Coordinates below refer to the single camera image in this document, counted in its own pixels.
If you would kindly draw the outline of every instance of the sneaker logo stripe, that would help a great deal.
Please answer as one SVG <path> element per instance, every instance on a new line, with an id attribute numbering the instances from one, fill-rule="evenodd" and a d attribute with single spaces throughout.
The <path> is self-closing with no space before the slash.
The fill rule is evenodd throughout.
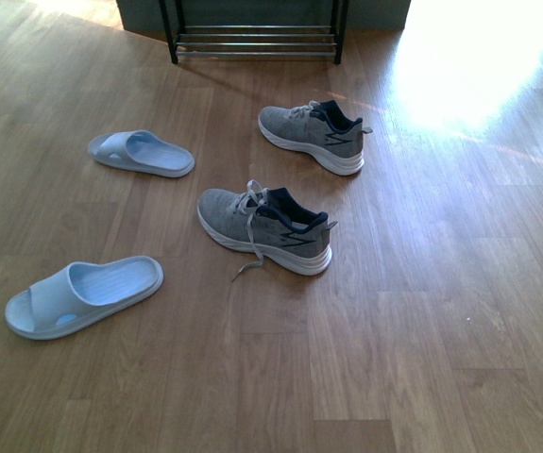
<path id="1" fill-rule="evenodd" d="M 338 137 L 337 132 L 332 132 L 330 134 L 326 134 L 326 145 L 327 146 L 335 146 L 337 144 L 345 144 L 345 143 L 351 143 L 352 140 L 345 140 Z"/>
<path id="2" fill-rule="evenodd" d="M 294 241 L 297 241 L 296 243 L 287 243 L 286 245 L 282 245 L 281 248 L 285 248 L 285 247 L 298 247 L 300 245 L 306 245 L 307 243 L 314 243 L 314 241 L 309 241 L 309 240 L 306 240 L 306 239 L 300 239 L 300 238 L 295 238 L 294 237 L 294 234 L 292 231 L 289 232 L 289 233 L 283 233 L 281 234 L 281 237 L 283 238 L 286 238 L 286 239 L 292 239 Z"/>

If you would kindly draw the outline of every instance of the sandal strap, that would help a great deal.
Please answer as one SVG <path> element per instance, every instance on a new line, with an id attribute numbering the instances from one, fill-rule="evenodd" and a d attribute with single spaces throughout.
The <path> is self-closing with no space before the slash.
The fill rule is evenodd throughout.
<path id="1" fill-rule="evenodd" d="M 63 315 L 79 317 L 93 311 L 94 306 L 82 299 L 72 286 L 70 268 L 74 265 L 76 263 L 30 286 L 31 308 L 37 330 L 55 327 Z"/>
<path id="2" fill-rule="evenodd" d="M 153 136 L 153 134 L 147 130 L 116 132 L 115 134 L 111 134 L 103 143 L 101 143 L 97 155 L 110 157 L 115 154 L 121 159 L 133 160 L 128 153 L 127 142 L 135 135 L 146 137 L 148 140 L 151 140 L 151 136 Z"/>

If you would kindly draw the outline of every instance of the shoelace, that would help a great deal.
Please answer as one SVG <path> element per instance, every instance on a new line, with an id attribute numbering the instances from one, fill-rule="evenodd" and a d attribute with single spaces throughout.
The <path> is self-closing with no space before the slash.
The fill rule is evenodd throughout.
<path id="1" fill-rule="evenodd" d="M 256 193 L 254 189 L 252 189 L 252 186 L 260 189 L 259 192 Z M 259 206 L 267 204 L 267 189 L 264 189 L 263 186 L 261 186 L 261 184 L 259 184 L 254 179 L 248 181 L 248 184 L 246 186 L 246 192 L 242 193 L 238 200 L 235 202 L 235 205 L 233 206 L 233 213 L 239 210 L 242 214 L 247 215 L 246 208 L 250 200 L 256 203 L 257 208 Z M 246 269 L 250 269 L 252 267 L 259 267 L 263 265 L 264 256 L 263 253 L 261 253 L 261 250 L 259 250 L 259 247 L 257 247 L 254 243 L 254 233 L 252 232 L 252 219 L 254 218 L 254 213 L 256 212 L 256 210 L 253 208 L 249 209 L 252 211 L 248 215 L 246 230 L 248 232 L 248 238 L 250 239 L 250 245 L 252 246 L 252 250 L 254 251 L 259 260 L 243 265 L 240 270 L 237 271 L 237 274 L 231 281 L 234 281 L 235 278 L 237 278 L 242 273 L 242 271 L 245 271 Z"/>
<path id="2" fill-rule="evenodd" d="M 305 113 L 313 110 L 319 103 L 317 101 L 311 101 L 306 106 L 294 107 L 290 110 L 290 118 L 303 118 Z"/>

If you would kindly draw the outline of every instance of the shoe upper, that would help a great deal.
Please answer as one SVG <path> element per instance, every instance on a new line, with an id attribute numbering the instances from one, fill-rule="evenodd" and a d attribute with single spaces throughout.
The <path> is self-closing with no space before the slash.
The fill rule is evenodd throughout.
<path id="1" fill-rule="evenodd" d="M 312 143 L 339 158 L 351 158 L 364 149 L 362 118 L 349 120 L 336 101 L 311 101 L 307 106 L 284 109 L 265 107 L 261 124 L 277 137 L 291 142 Z"/>
<path id="2" fill-rule="evenodd" d="M 318 256 L 330 243 L 328 214 L 302 208 L 285 188 L 243 194 L 208 189 L 197 206 L 209 227 L 234 241 L 273 246 L 302 258 Z"/>

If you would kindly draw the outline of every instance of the wooden floor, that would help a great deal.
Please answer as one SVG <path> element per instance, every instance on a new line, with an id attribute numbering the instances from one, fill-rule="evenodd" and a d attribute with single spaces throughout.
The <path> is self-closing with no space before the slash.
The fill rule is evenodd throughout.
<path id="1" fill-rule="evenodd" d="M 174 66 L 163 42 L 0 0 L 0 452 L 542 453 L 543 1 L 512 5 L 414 0 L 403 32 L 349 32 L 339 66 Z M 257 126 L 332 98 L 374 128 L 357 176 Z M 138 128 L 195 169 L 87 155 Z M 265 260 L 231 283 L 253 256 L 195 203 L 251 178 L 339 221 L 323 275 Z M 131 255 L 165 272 L 144 302 L 51 342 L 7 328 L 33 282 Z"/>

